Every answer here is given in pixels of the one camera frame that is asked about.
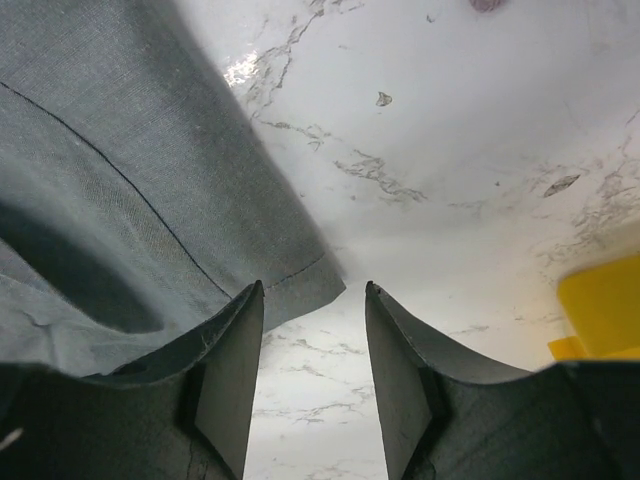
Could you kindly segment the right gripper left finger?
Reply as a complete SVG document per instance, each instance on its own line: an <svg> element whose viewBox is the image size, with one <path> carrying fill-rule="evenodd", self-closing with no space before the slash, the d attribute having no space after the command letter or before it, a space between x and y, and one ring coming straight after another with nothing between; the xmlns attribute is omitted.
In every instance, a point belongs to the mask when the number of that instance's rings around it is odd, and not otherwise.
<svg viewBox="0 0 640 480"><path fill-rule="evenodd" d="M1 367L5 479L239 479L263 334L260 283L109 375Z"/></svg>

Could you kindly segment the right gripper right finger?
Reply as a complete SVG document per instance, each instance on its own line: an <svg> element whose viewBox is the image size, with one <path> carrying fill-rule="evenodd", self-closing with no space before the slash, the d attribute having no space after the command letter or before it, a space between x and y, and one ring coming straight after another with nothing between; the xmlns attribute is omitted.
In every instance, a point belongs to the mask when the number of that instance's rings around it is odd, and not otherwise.
<svg viewBox="0 0 640 480"><path fill-rule="evenodd" d="M392 479L635 479L639 366L529 372L486 357L366 286L368 349Z"/></svg>

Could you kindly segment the grey long sleeve shirt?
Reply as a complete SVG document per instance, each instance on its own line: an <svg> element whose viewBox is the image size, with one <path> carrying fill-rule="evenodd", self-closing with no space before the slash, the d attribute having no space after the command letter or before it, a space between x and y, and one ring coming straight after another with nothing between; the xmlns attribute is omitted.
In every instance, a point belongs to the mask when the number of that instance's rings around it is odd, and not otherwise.
<svg viewBox="0 0 640 480"><path fill-rule="evenodd" d="M344 283L166 1L1 5L1 358L107 374L261 282L265 326Z"/></svg>

